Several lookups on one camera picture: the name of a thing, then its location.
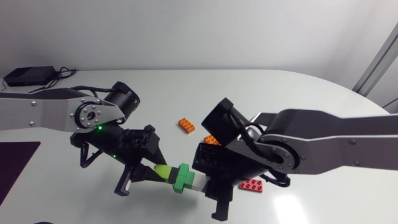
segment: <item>screw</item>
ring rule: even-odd
[[[348,140],[348,144],[350,144],[350,145],[355,145],[355,144],[356,144],[355,139],[350,139],[350,140]]]

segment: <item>white table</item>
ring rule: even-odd
[[[116,81],[141,98],[123,127],[153,125],[171,166],[192,164],[197,144],[208,135],[200,123],[224,97],[247,118],[286,108],[344,117],[387,114],[334,83],[276,70],[78,72],[57,87],[110,88]],[[197,127],[194,133],[177,126],[182,117]],[[42,142],[0,207],[0,223],[219,223],[210,217],[216,202],[191,190],[180,195],[169,184],[147,181],[132,184],[128,197],[114,194],[123,165],[102,155],[80,168],[80,150],[70,145],[69,136],[44,128],[0,131],[0,141]],[[235,189],[226,223],[398,223],[398,172],[340,167],[290,177],[286,189],[271,184],[262,194]]]

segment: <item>black device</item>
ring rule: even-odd
[[[47,85],[56,75],[53,66],[17,68],[4,81],[9,86]]]

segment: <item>black cable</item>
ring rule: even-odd
[[[238,118],[238,116],[234,112],[232,112],[231,110],[229,110],[229,114],[232,116],[232,118],[235,120],[236,124],[239,126],[239,130],[241,132],[243,141],[249,146],[249,148],[258,156],[261,156],[261,157],[267,156],[266,154],[261,152],[260,149],[256,146],[256,144],[254,143],[253,138],[250,137],[250,135],[248,134],[248,132],[244,128],[244,125],[241,122],[241,120]]]
[[[262,130],[261,126],[259,126],[258,124],[254,124],[254,123],[248,123],[246,125],[243,125],[241,120],[238,118],[238,116],[233,111],[229,110],[228,112],[232,116],[232,118],[235,120],[236,124],[239,126],[242,138],[243,138],[244,142],[246,143],[246,145],[249,146],[249,148],[258,156],[261,156],[261,157],[267,156],[266,154],[264,154],[263,152],[260,151],[260,149],[254,143],[253,138],[250,137],[248,131],[244,128],[245,126],[253,125],[253,126],[259,128],[260,130]],[[266,182],[270,182],[279,187],[288,187],[290,185],[290,178],[288,178],[286,174],[282,174],[282,173],[279,173],[276,171],[274,172],[271,169],[269,170],[269,172],[272,175],[274,175],[276,177],[276,179],[268,177],[265,174],[261,174],[260,177],[263,178],[264,180],[266,180]]]
[[[4,84],[4,80],[2,80],[2,85],[3,85],[4,88],[3,88],[1,91],[6,90],[7,87],[6,87],[5,84]]]
[[[276,186],[279,187],[288,187],[290,186],[290,178],[286,177],[285,182],[280,182],[277,179],[273,179],[265,174],[261,174],[260,175],[261,178],[263,178],[264,180],[266,180],[266,182],[270,182],[272,184],[275,184]]]
[[[383,108],[385,108],[386,106],[390,105],[391,103],[393,103],[393,102],[395,102],[395,101],[397,101],[397,100],[398,100],[398,98],[394,99],[394,100],[391,101],[390,103],[388,103],[388,104],[386,104],[385,106],[383,106]]]
[[[91,86],[74,86],[71,87],[72,90],[88,90],[88,91],[98,91],[102,93],[111,93],[113,91],[116,91],[115,89],[104,89],[104,88],[97,88],[97,87],[91,87]]]
[[[93,93],[93,95],[94,95],[95,98],[98,98],[97,92],[95,92],[95,91],[93,91],[93,90],[91,90],[91,92]]]
[[[260,124],[248,123],[248,124],[246,124],[244,127],[248,127],[248,126],[254,126],[254,127],[258,128],[259,131],[261,132],[261,134],[264,132],[264,130],[263,130],[263,128],[260,126]]]
[[[78,71],[77,69],[69,69],[67,67],[62,67],[46,86],[40,87],[40,88],[38,88],[36,90],[33,90],[33,91],[30,91],[28,93],[34,93],[34,92],[37,92],[37,91],[40,91],[40,90],[46,90],[46,89],[52,88],[60,80],[71,77],[72,75],[76,74],[77,71]],[[70,74],[63,76],[63,74],[66,73],[66,72],[70,72]]]

